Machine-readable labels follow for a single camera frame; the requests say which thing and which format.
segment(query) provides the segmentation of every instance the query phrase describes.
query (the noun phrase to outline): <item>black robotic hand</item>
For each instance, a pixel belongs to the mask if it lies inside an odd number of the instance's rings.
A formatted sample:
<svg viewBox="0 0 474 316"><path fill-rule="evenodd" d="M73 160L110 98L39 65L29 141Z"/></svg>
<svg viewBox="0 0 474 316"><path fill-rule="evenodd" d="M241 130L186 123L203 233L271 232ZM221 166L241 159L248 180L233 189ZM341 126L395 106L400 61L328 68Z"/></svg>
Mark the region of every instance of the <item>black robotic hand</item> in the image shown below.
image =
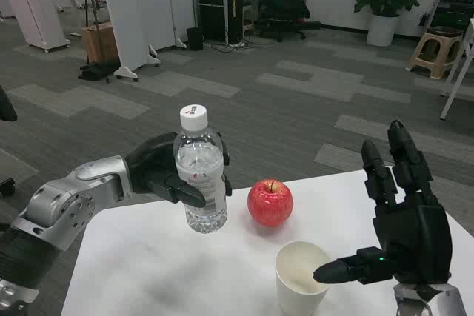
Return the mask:
<svg viewBox="0 0 474 316"><path fill-rule="evenodd" d="M132 191L137 194L152 192L174 204L182 201L186 205L204 207L204 196L178 176L173 154L176 136L175 133L167 133L151 138L125 158L130 171ZM224 165L228 166L230 157L223 141L222 146ZM232 195L232 186L227 177L225 192L227 196Z"/></svg>
<svg viewBox="0 0 474 316"><path fill-rule="evenodd" d="M404 201L397 204L390 169L385 167L375 144L365 141L365 185L376 202L373 226L381 249L360 249L356 255L322 266L314 272L321 283L358 280L368 284L395 276L400 283L444 284L450 278L450 226L443 206L431 191L427 162L400 121L390 125L388 138L395 161L393 174L405 191Z"/></svg>

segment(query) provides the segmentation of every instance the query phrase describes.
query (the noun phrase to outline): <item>white bottle cap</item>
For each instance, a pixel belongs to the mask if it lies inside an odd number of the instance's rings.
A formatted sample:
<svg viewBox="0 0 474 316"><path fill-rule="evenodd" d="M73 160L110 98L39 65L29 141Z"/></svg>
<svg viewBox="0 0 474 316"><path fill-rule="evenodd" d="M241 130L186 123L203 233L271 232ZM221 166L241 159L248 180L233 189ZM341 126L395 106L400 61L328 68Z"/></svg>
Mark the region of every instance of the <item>white bottle cap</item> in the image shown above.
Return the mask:
<svg viewBox="0 0 474 316"><path fill-rule="evenodd" d="M181 116L181 126L186 131L201 131L208 125L207 110L202 105L188 105L179 112Z"/></svg>

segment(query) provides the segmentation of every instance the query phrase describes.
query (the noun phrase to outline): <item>bottle label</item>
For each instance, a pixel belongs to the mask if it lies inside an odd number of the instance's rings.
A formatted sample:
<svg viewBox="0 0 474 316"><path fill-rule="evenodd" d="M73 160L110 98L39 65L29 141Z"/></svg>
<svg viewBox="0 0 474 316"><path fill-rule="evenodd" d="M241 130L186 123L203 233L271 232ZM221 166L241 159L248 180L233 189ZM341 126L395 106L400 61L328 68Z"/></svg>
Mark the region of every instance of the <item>bottle label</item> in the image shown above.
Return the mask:
<svg viewBox="0 0 474 316"><path fill-rule="evenodd" d="M205 208L188 208L200 215L213 215L225 208L224 159L206 172L194 172L179 164L176 168L180 179L199 190L206 199Z"/></svg>

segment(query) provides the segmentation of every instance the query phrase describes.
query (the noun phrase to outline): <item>wheel caster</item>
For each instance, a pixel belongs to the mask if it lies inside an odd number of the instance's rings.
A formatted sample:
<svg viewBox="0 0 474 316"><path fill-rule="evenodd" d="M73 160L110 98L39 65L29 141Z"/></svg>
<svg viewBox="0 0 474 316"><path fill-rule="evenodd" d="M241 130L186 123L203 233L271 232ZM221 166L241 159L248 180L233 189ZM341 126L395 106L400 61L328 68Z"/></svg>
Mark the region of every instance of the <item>wheel caster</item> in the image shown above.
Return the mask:
<svg viewBox="0 0 474 316"><path fill-rule="evenodd" d="M15 194L15 181L10 178L0 184L0 193L3 196L12 196Z"/></svg>

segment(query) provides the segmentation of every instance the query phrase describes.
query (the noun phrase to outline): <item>red apple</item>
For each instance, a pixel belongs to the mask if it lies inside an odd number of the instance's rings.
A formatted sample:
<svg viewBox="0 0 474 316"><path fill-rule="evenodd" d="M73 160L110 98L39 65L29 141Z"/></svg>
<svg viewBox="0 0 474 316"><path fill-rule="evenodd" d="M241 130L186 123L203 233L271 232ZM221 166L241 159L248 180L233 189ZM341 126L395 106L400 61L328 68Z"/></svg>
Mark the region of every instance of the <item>red apple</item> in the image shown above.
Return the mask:
<svg viewBox="0 0 474 316"><path fill-rule="evenodd" d="M293 196L288 186L274 179L259 181L249 192L247 205L252 217L264 226L277 227L293 211Z"/></svg>

